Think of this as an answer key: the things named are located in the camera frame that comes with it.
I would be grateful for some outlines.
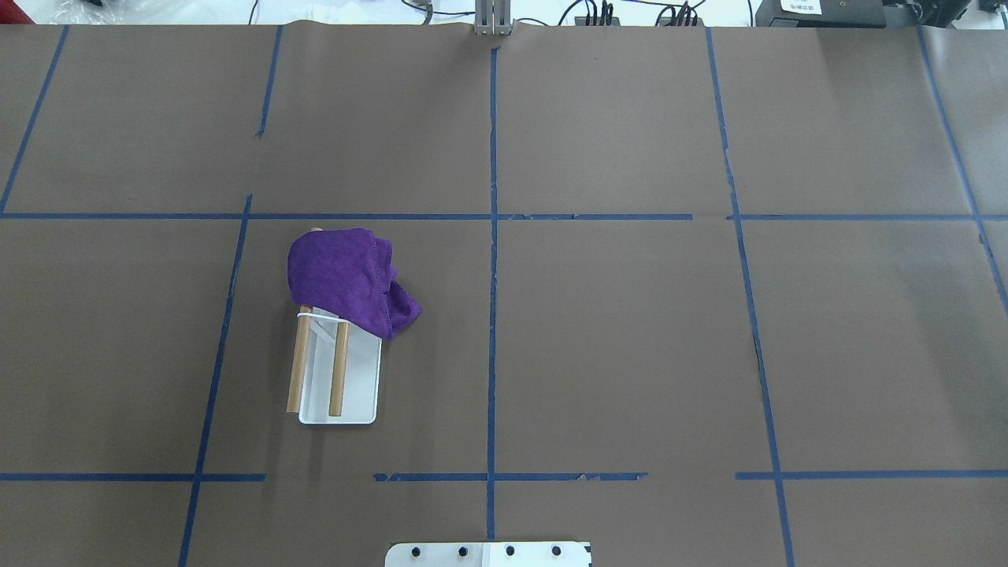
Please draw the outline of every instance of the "towel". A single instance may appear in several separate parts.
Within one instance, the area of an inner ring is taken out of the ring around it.
[[[305,233],[290,245],[287,286],[297,305],[325,309],[391,340],[420,315],[395,282],[392,244],[363,228]]]

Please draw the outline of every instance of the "white mounting plate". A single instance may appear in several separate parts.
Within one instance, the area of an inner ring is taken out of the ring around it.
[[[385,567],[591,567],[591,549],[583,542],[396,544],[385,554]]]
[[[314,308],[311,313],[335,317]],[[336,321],[311,317],[307,364],[301,386],[301,407],[297,419],[306,425],[367,425],[378,415],[378,372],[381,367],[381,339],[350,324],[347,346],[347,374],[343,389],[343,415],[329,415],[336,358]]]

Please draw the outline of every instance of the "label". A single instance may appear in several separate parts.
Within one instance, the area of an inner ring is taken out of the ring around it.
[[[823,15],[820,0],[780,0],[780,9],[795,14]]]

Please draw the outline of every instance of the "blue tape line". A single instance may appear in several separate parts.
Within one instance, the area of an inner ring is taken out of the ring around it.
[[[269,100],[273,96],[273,79],[276,77],[276,60],[280,55],[280,38],[283,37],[283,26],[276,26],[276,38],[273,39],[273,60],[269,64],[269,79],[266,81],[266,96],[262,99],[262,120],[255,135],[261,136],[266,131],[266,119],[269,117]]]
[[[190,505],[185,512],[185,528],[182,531],[182,545],[178,550],[178,567],[185,567],[188,561],[188,546],[193,540],[193,525],[196,523],[196,506],[200,501],[200,482],[194,482],[190,490]]]
[[[0,213],[5,219],[60,220],[241,220],[240,213]],[[350,220],[350,221],[489,221],[481,213],[253,213],[249,220]],[[690,214],[596,215],[570,213],[509,213],[498,221],[691,221]]]
[[[487,369],[487,541],[494,541],[497,469],[497,51],[490,50],[490,329]]]
[[[242,263],[242,251],[245,248],[245,233],[249,226],[249,211],[252,209],[252,196],[245,198],[245,210],[242,212],[242,226],[238,231],[238,244],[235,246],[235,261],[231,265],[231,281],[228,285],[228,300],[224,305],[224,320],[221,323],[221,337],[217,343],[217,359],[214,361],[214,374],[210,380],[210,394],[207,396],[207,412],[203,419],[203,433],[200,436],[200,452],[196,459],[196,476],[203,475],[203,465],[207,460],[207,447],[210,444],[210,428],[214,421],[214,408],[217,405],[217,391],[221,383],[221,368],[224,366],[224,348],[228,342],[228,331],[231,328],[231,311],[235,304],[235,284],[238,280],[238,268]],[[182,544],[178,552],[178,567],[184,567],[188,559],[188,546],[193,538],[193,524],[196,521],[196,508],[200,500],[200,479],[193,482],[190,493],[188,512],[185,514],[185,529],[182,532]]]
[[[482,472],[395,472],[372,475],[375,482],[483,482],[489,475]],[[498,472],[494,482],[556,482],[602,481],[635,482],[647,476],[646,472]]]
[[[718,64],[714,54],[714,36],[711,28],[705,28],[707,34],[707,53],[711,64],[711,81],[714,84],[714,101],[718,109],[718,124],[721,130],[721,145],[725,154],[725,175],[728,178],[728,186],[731,189],[732,215],[735,224],[735,237],[738,241],[739,260],[742,264],[742,279],[745,284],[746,304],[749,309],[749,325],[752,328],[753,345],[756,348],[756,363],[759,370],[760,389],[763,396],[763,421],[766,425],[766,437],[770,446],[770,462],[773,471],[777,474],[774,479],[774,487],[777,492],[777,512],[780,516],[780,532],[784,543],[784,558],[788,567],[794,567],[794,551],[791,546],[791,528],[787,520],[787,502],[784,499],[784,482],[780,479],[780,457],[777,452],[777,435],[773,425],[773,410],[770,405],[770,388],[766,380],[766,366],[763,361],[763,345],[760,341],[759,321],[756,318],[756,302],[753,299],[752,278],[749,274],[749,258],[746,254],[745,235],[742,231],[741,211],[739,209],[739,197],[735,186],[735,174],[732,173],[732,164],[728,159],[728,126],[725,123],[725,109],[721,100],[721,84],[718,81]]]
[[[265,474],[202,474],[200,482],[265,482]]]
[[[727,220],[733,221],[731,215]],[[739,215],[743,221],[972,221],[971,215]]]
[[[119,472],[7,472],[3,482],[192,482],[192,474]]]
[[[489,221],[486,214],[426,213],[255,213],[252,220]]]
[[[575,480],[636,482],[645,476],[647,476],[646,472],[499,472],[495,478],[501,482],[572,482]]]
[[[49,70],[45,73],[45,80],[42,81],[42,88],[38,91],[38,98],[35,99],[35,107],[31,109],[31,117],[28,118],[28,125],[24,128],[24,135],[21,136],[21,145],[17,148],[14,156],[14,164],[10,167],[10,175],[7,176],[7,185],[3,189],[3,197],[0,197],[0,213],[7,208],[7,200],[10,199],[10,192],[14,189],[14,180],[17,179],[17,171],[21,168],[21,158],[24,157],[24,150],[28,148],[28,140],[31,139],[31,132],[35,129],[35,121],[38,120],[38,113],[42,110],[42,101],[45,100],[45,93],[52,83],[52,75],[56,71],[56,64],[59,62],[59,54],[62,53],[64,44],[67,42],[67,34],[70,33],[70,26],[65,25],[59,33],[59,41],[56,42],[56,49],[52,53],[52,61],[49,63]]]
[[[484,472],[395,472],[375,474],[375,482],[485,482]]]
[[[1004,279],[1001,277],[1001,270],[998,262],[994,258],[994,250],[991,249],[991,241],[987,237],[987,229],[984,221],[981,220],[980,209],[977,206],[977,199],[973,195],[973,187],[970,185],[970,178],[966,175],[966,167],[963,165],[963,156],[959,152],[959,144],[956,143],[956,136],[952,133],[952,126],[949,124],[949,116],[946,114],[944,104],[941,102],[941,95],[938,93],[937,83],[934,81],[934,73],[931,70],[931,58],[927,52],[927,41],[924,39],[923,28],[917,26],[917,41],[920,43],[920,55],[924,61],[924,71],[927,75],[927,84],[931,88],[931,96],[934,97],[934,106],[937,107],[938,116],[941,117],[941,127],[944,128],[946,137],[949,139],[949,147],[952,149],[953,157],[956,159],[956,168],[959,171],[960,180],[963,182],[963,189],[966,191],[966,199],[970,203],[970,212],[977,223],[977,231],[980,233],[981,244],[984,246],[984,253],[987,254],[987,263],[991,267],[991,274],[994,276],[994,286],[1001,297],[1001,308],[1008,316],[1008,292],[1005,290]]]
[[[3,213],[4,219],[59,220],[239,220],[239,213]]]
[[[1008,470],[798,470],[773,472],[737,472],[736,480],[864,480],[906,478],[1008,478]]]
[[[195,474],[133,472],[4,472],[0,482],[193,482]],[[202,482],[265,482],[265,474],[204,474]]]
[[[617,214],[617,215],[597,215],[597,214],[555,214],[555,213],[532,213],[529,215],[504,214],[498,217],[502,221],[691,221],[692,215],[688,214]]]

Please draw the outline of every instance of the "wooden dowel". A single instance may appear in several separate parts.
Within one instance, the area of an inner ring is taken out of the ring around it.
[[[336,326],[336,356],[333,359],[333,388],[329,392],[329,415],[343,415],[343,388],[347,377],[347,347],[350,345],[350,324]]]
[[[311,306],[302,305],[299,313],[311,313]],[[294,337],[294,362],[290,367],[290,390],[287,392],[287,413],[301,410],[301,387],[304,384],[304,367],[308,361],[308,336],[311,318],[297,318],[297,335]]]

